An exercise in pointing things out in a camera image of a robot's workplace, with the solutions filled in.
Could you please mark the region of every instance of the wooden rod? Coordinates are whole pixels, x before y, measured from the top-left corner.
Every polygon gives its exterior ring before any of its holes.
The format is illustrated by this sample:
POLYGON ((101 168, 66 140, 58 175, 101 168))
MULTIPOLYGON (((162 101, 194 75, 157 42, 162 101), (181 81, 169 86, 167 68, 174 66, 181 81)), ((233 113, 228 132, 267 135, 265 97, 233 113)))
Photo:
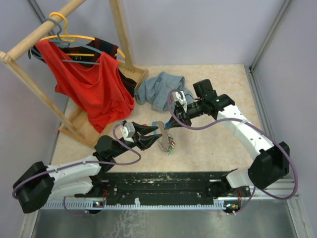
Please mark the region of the wooden rod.
POLYGON ((22 81, 41 102, 43 102, 74 134, 85 138, 82 133, 71 123, 71 121, 58 109, 58 107, 48 98, 48 96, 35 84, 28 74, 4 52, 0 52, 1 62, 22 81))
POLYGON ((117 28, 117 33, 119 37, 119 41, 121 44, 121 49, 125 54, 125 65, 126 68, 132 72, 134 72, 134 65, 132 61, 129 40, 127 36, 127 32, 124 25, 124 18, 122 15, 121 3, 120 0, 109 0, 111 11, 114 19, 115 26, 117 28))
MULTIPOLYGON (((72 0, 68 4, 66 4, 61 10, 58 12, 65 17, 71 14, 74 10, 76 10, 81 4, 83 4, 86 0, 72 0)), ((56 20, 58 23, 63 21, 63 18, 57 15, 53 15, 52 19, 56 20)), ((25 52, 27 52, 32 46, 35 45, 43 36, 49 33, 54 29, 56 25, 51 21, 46 21, 38 28, 36 28, 30 35, 25 37, 20 43, 18 43, 15 47, 13 47, 7 54, 16 61, 20 58, 25 52)))

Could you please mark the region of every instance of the wire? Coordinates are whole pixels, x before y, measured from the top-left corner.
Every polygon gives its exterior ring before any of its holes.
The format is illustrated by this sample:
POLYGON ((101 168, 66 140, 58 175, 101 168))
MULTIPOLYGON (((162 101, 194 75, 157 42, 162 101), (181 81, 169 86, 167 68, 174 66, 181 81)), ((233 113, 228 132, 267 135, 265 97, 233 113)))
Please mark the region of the wire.
POLYGON ((194 99, 194 100, 199 100, 199 98, 194 98, 192 95, 190 95, 190 94, 185 94, 185 96, 190 96, 192 99, 194 99))
POLYGON ((104 189, 104 193, 103 193, 103 204, 104 206, 106 205, 106 200, 108 198, 108 190, 107 189, 104 189))
MULTIPOLYGON (((172 108, 171 108, 171 95, 173 92, 178 92, 181 97, 183 98, 183 95, 181 94, 181 91, 178 90, 178 89, 172 89, 169 94, 168 94, 168 97, 167 97, 167 106, 168 106, 168 109, 169 109, 169 112, 171 113, 172 117, 174 118, 175 121, 177 121, 181 126, 187 128, 187 129, 190 129, 190 130, 203 130, 203 129, 206 129, 210 126, 213 126, 213 125, 216 125, 220 122, 223 122, 223 121, 230 121, 230 120, 233 120, 233 121, 238 121, 238 122, 244 122, 243 120, 241 119, 238 119, 238 118, 223 118, 223 119, 219 119, 219 120, 216 120, 210 124, 207 124, 205 126, 201 126, 201 127, 191 127, 191 126, 188 126, 184 123, 182 123, 178 118, 177 116, 174 114, 172 108)), ((257 131, 258 133, 264 135, 267 139, 269 139, 281 152, 282 154, 285 156, 285 158, 287 159, 287 161, 289 162, 292 170, 293 170, 293 174, 294 174, 294 189, 292 191, 292 193, 286 197, 278 197, 278 196, 275 196, 273 194, 270 194, 268 193, 267 191, 264 191, 261 189, 261 191, 263 193, 265 193, 266 195, 270 196, 270 197, 273 197, 275 199, 278 199, 278 200, 287 200, 287 199, 290 199, 292 197, 295 196, 296 192, 297 192, 297 189, 298 189, 298 174, 297 174, 297 170, 296 170, 296 167, 295 167, 295 164, 294 162, 291 160, 291 158, 289 157, 289 155, 286 153, 286 151, 278 144, 278 142, 276 140, 274 140, 272 137, 270 137, 268 134, 266 134, 264 131, 260 130, 259 128, 257 128, 256 126, 252 125, 251 123, 249 122, 245 122, 245 124, 249 127, 251 127, 252 129, 254 129, 255 131, 257 131)))
POLYGON ((135 161, 132 161, 132 162, 129 162, 129 163, 114 163, 114 162, 108 162, 108 161, 85 161, 85 162, 77 162, 77 163, 74 163, 74 164, 71 164, 71 165, 66 165, 66 166, 61 166, 59 168, 56 168, 56 169, 53 169, 53 170, 48 170, 48 171, 44 171, 44 172, 41 172, 37 175, 33 175, 29 178, 27 178, 26 180, 22 181, 21 183, 19 183, 12 191, 12 197, 17 199, 17 196, 16 196, 16 192, 18 191, 18 189, 23 186, 24 184, 28 183, 29 181, 32 181, 40 176, 44 176, 44 175, 47 175, 47 174, 50 174, 50 173, 58 173, 59 171, 62 171, 62 170, 65 170, 65 169, 68 169, 68 168, 72 168, 72 167, 75 167, 75 166, 79 166, 79 165, 84 165, 84 164, 102 164, 102 165, 121 165, 121 166, 125 166, 125 165, 133 165, 137 162, 139 162, 141 160, 141 154, 137 151, 135 151, 134 149, 130 148, 129 146, 125 145, 121 140, 118 139, 118 137, 116 136, 115 134, 115 130, 119 127, 123 125, 123 122, 120 122, 118 123, 117 125, 114 126, 113 130, 112 130, 112 133, 113 133, 113 136, 115 138, 115 140, 120 144, 122 145, 124 148, 132 151, 133 153, 135 153, 136 155, 139 156, 139 158, 135 161))
POLYGON ((241 211, 249 204, 249 202, 250 202, 251 199, 253 198, 253 196, 254 196, 254 194, 255 194, 255 192, 256 192, 256 189, 257 189, 257 188, 254 186, 253 191, 252 191, 252 193, 251 193, 249 199, 246 201, 246 203, 245 203, 238 211, 236 211, 235 213, 230 213, 230 214, 235 215, 235 214, 241 212, 241 211))
POLYGON ((71 212, 70 210, 68 210, 66 207, 66 197, 64 197, 64 199, 63 199, 63 207, 64 207, 66 212, 68 212, 69 214, 71 214, 73 216, 82 217, 82 216, 89 215, 89 213, 76 213, 76 212, 71 212))
POLYGON ((238 190, 238 204, 241 204, 241 191, 238 190))

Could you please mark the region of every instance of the metal floor panel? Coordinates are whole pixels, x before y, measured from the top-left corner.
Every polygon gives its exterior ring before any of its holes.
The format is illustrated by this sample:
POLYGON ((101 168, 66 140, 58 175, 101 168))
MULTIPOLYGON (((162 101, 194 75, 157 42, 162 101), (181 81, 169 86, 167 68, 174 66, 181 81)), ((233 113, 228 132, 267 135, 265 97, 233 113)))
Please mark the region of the metal floor panel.
POLYGON ((241 213, 111 210, 74 217, 40 210, 32 238, 295 238, 287 202, 253 200, 241 213))

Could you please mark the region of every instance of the clothes hanger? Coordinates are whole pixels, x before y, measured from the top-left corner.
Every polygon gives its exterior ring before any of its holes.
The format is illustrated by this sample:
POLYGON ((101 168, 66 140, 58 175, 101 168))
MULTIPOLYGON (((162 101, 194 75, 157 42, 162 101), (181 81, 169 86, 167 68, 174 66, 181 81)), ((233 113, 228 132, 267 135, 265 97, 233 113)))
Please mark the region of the clothes hanger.
MULTIPOLYGON (((58 15, 58 16, 60 16, 61 18, 63 18, 64 21, 65 21, 65 25, 64 25, 64 28, 63 28, 65 35, 60 35, 60 37, 61 37, 64 41, 75 42, 77 38, 82 38, 82 39, 87 39, 87 40, 92 40, 92 41, 95 40, 94 37, 90 37, 90 36, 69 35, 68 32, 67 32, 67 30, 66 30, 66 28, 67 28, 67 26, 68 26, 68 20, 67 20, 67 18, 66 18, 64 15, 60 14, 59 12, 52 12, 52 13, 50 14, 50 17, 52 17, 53 15, 58 15)), ((41 40, 52 39, 52 38, 56 38, 56 37, 57 37, 57 35, 55 35, 55 36, 46 36, 46 37, 43 37, 41 40)), ((122 50, 121 50, 121 49, 117 49, 117 51, 118 51, 118 53, 121 54, 122 57, 125 59, 125 55, 124 55, 124 53, 122 52, 122 50)), ((69 53, 69 54, 67 54, 67 55, 68 55, 68 56, 91 56, 91 57, 95 56, 94 54, 79 54, 79 53, 69 53)))
MULTIPOLYGON (((57 21, 55 21, 54 19, 52 19, 52 18, 44 18, 44 21, 51 21, 51 22, 55 23, 55 24, 59 27, 59 29, 60 29, 60 30, 57 32, 57 35, 56 35, 57 39, 50 39, 50 41, 51 41, 51 42, 54 42, 55 44, 57 44, 57 46, 60 45, 60 46, 63 46, 63 47, 69 47, 69 45, 70 45, 69 41, 64 41, 64 40, 62 40, 61 37, 60 37, 60 35, 59 35, 60 32, 62 31, 60 24, 59 24, 57 21)), ((102 51, 100 51, 100 50, 98 50, 98 49, 96 49, 96 48, 94 48, 94 47, 87 46, 87 45, 82 44, 82 43, 79 43, 79 42, 71 42, 71 43, 72 43, 72 44, 75 44, 75 45, 78 45, 78 46, 85 47, 85 48, 90 49, 90 50, 93 50, 93 51, 95 51, 95 52, 97 52, 97 53, 99 53, 99 54, 102 53, 102 51)), ((31 50, 34 51, 34 52, 37 54, 37 56, 36 56, 36 55, 33 55, 35 58, 38 58, 38 59, 40 59, 40 60, 43 60, 43 59, 44 59, 44 58, 41 56, 41 54, 40 54, 37 50, 35 50, 34 48, 31 48, 31 49, 29 50, 29 58, 31 58, 31 50)), ((76 61, 76 60, 69 60, 69 59, 62 59, 62 61, 63 61, 63 62, 72 62, 72 63, 84 63, 84 64, 99 64, 99 63, 96 63, 96 62, 76 61)))

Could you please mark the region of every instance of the gray cloth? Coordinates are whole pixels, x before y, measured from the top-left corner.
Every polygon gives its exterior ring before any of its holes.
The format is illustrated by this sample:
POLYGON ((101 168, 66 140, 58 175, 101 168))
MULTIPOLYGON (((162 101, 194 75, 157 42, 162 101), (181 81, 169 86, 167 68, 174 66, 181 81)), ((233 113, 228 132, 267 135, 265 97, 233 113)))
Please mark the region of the gray cloth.
POLYGON ((166 72, 161 72, 154 78, 144 80, 137 90, 136 97, 139 104, 146 101, 153 104, 153 109, 164 112, 168 111, 167 96, 172 89, 184 91, 187 104, 194 102, 192 93, 185 88, 185 78, 183 76, 174 76, 166 72))

